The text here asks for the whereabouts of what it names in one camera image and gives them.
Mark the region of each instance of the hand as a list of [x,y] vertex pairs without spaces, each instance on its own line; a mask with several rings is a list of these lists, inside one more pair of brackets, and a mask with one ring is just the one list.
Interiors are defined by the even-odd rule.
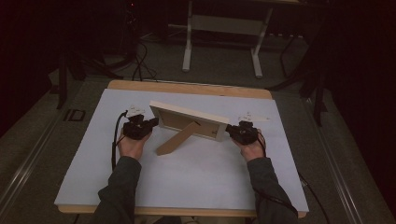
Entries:
[[150,136],[151,133],[144,136],[141,140],[134,140],[125,136],[121,130],[120,138],[118,141],[120,156],[132,157],[139,160],[143,154],[143,146],[145,145],[146,141],[149,139]]
[[251,161],[257,158],[263,158],[266,157],[265,155],[265,140],[262,137],[262,131],[259,129],[258,130],[258,140],[252,144],[243,146],[240,143],[236,142],[233,140],[233,142],[241,148],[241,155],[245,158],[246,161]]

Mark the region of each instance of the small black object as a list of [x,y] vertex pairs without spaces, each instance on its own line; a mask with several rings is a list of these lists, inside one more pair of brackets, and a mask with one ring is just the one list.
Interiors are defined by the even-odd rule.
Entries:
[[140,140],[152,132],[152,128],[158,125],[159,119],[143,120],[143,115],[136,115],[128,118],[128,122],[123,125],[123,134],[134,140]]
[[239,126],[228,124],[225,129],[230,137],[241,145],[249,145],[258,140],[257,128],[253,128],[253,123],[248,121],[239,121]]

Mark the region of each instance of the gray floor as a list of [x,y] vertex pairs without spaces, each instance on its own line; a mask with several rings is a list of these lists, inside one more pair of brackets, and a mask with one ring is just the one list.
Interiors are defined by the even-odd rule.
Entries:
[[[200,39],[195,41],[201,44],[193,46],[189,73],[181,71],[184,46],[179,44],[177,36],[168,42],[144,41],[148,47],[146,66],[156,71],[158,80],[165,81],[264,88],[285,79],[278,56],[287,40],[281,37],[270,36],[264,40],[260,53],[262,79],[254,77],[248,48],[221,44],[221,47],[213,47]],[[301,39],[291,46],[285,55],[288,71],[299,62],[305,50],[306,44]],[[129,79],[134,68],[135,64],[117,73]],[[143,77],[149,76],[143,69]],[[8,209],[2,210],[3,223],[74,222],[76,215],[62,214],[53,202],[108,81],[110,79],[94,72],[84,82],[70,79],[69,98],[63,110],[55,109],[56,95],[46,94],[0,139],[0,192],[7,190],[29,152],[43,148],[23,188],[11,198],[15,201],[11,200]],[[395,223],[330,93],[325,92],[328,112],[322,113],[323,127],[319,128],[312,119],[310,99],[298,95],[300,86],[301,83],[296,83],[272,94],[297,169],[318,195],[331,223]],[[82,122],[64,121],[67,109],[85,110],[86,118]],[[50,135],[40,138],[43,133]],[[307,187],[304,192],[310,212],[299,222],[326,223],[312,193]],[[87,223],[89,218],[90,215],[82,215],[77,223]]]

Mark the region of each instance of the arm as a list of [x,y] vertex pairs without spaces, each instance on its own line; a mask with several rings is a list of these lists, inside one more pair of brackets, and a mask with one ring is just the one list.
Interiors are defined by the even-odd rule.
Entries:
[[149,136],[136,141],[120,135],[120,159],[108,185],[98,192],[101,202],[90,223],[134,223],[134,193],[141,170],[138,160]]
[[261,133],[253,144],[243,146],[234,142],[239,146],[242,156],[247,161],[250,183],[256,192],[256,212],[259,223],[297,223],[297,216],[292,210],[284,204],[272,201],[275,199],[291,204],[288,195],[277,182],[271,160],[266,158],[265,140]]

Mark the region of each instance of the dark background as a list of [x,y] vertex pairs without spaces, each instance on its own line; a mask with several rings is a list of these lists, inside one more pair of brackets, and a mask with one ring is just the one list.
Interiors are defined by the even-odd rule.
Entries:
[[[105,51],[124,53],[121,1],[7,0],[0,4],[0,136],[50,89],[48,74],[58,67],[65,41],[92,57]],[[148,0],[142,2],[139,13],[150,29],[166,36],[166,23],[185,24],[186,8],[185,2],[176,0]],[[306,7],[291,8],[274,12],[277,19],[270,23],[271,33],[299,33],[296,18],[312,16]],[[318,50],[311,50],[308,59],[321,59],[328,71],[326,88],[332,91],[396,216],[396,7],[393,1],[336,2],[329,15],[326,29],[316,40]]]

